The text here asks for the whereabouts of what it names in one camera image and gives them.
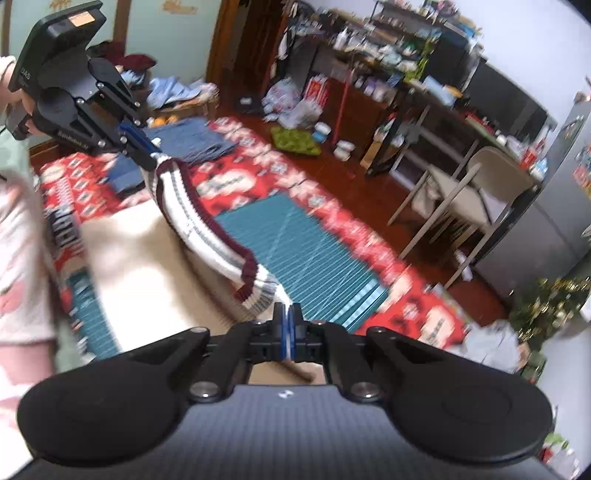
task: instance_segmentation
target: hand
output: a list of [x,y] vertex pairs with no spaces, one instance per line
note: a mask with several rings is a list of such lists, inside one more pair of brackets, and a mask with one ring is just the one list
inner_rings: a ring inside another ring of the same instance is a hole
[[[10,84],[10,79],[14,73],[14,67],[16,66],[15,63],[12,63],[8,66],[6,73],[4,74],[3,78],[3,85],[0,88],[7,92],[7,103],[11,105],[17,105],[18,102],[22,102],[23,107],[27,111],[29,115],[33,115],[33,110],[35,109],[35,100],[33,100],[30,96],[28,96],[23,90],[18,90],[16,92],[10,92],[8,90],[8,85]],[[27,127],[33,135],[43,135],[35,125],[33,124],[33,120],[29,119],[27,121]]]

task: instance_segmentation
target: maroon trim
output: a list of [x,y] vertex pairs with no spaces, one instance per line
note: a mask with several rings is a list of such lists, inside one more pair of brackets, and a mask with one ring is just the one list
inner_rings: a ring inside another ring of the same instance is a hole
[[232,249],[235,253],[240,255],[244,259],[244,265],[242,267],[242,272],[240,278],[244,282],[244,285],[238,289],[236,292],[237,298],[244,302],[252,295],[252,291],[254,289],[254,282],[256,279],[256,272],[258,271],[258,262],[251,250],[246,248],[245,246],[236,242],[228,233],[220,226],[219,223],[216,222],[215,218],[206,210],[203,206],[203,203],[199,199],[193,184],[191,183],[191,174],[189,171],[189,167],[184,162],[176,161],[173,158],[169,158],[163,161],[157,168],[158,175],[164,170],[170,171],[172,170],[172,166],[176,165],[178,170],[181,174],[181,180],[183,182],[183,187],[187,192],[187,196],[189,197],[189,201],[193,206],[193,209],[197,214],[200,216],[201,220],[211,229],[211,231],[222,241],[224,242],[230,249]]

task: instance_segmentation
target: refrigerator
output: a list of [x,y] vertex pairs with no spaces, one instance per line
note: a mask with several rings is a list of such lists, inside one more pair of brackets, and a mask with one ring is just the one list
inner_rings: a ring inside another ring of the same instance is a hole
[[501,297],[539,278],[566,275],[587,253],[591,200],[575,179],[580,153],[591,144],[591,102],[574,105],[548,150],[548,172],[533,201],[513,211],[501,235],[476,264]]

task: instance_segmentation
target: red rug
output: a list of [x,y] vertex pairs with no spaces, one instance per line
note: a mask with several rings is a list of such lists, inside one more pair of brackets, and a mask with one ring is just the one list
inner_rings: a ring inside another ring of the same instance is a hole
[[[345,243],[351,254],[366,262],[383,285],[389,287],[389,297],[380,311],[357,333],[365,333],[372,325],[382,325],[439,348],[463,340],[463,322],[440,298],[425,292],[426,283],[413,267],[399,260],[375,231],[354,218],[286,155],[273,150],[236,119],[220,118],[210,127],[238,144],[232,154],[191,170],[193,185],[211,214],[217,215],[284,191],[310,215],[317,217],[325,230]],[[71,213],[74,222],[84,222],[112,215],[150,198],[143,190],[120,201],[105,180],[111,162],[111,155],[94,158],[74,154],[45,165],[41,172],[46,214],[59,218],[60,215],[69,217]],[[72,259],[83,256],[83,245],[74,240],[75,236],[72,239],[69,243],[64,236],[58,245],[58,271]]]

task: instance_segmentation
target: carbon fiber surface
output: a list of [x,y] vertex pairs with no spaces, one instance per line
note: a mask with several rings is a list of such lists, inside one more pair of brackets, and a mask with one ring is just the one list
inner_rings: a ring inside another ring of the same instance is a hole
[[108,468],[33,462],[15,480],[557,480],[534,459],[496,469],[436,460],[409,445],[378,407],[332,385],[240,385],[227,400],[193,407],[141,458]]

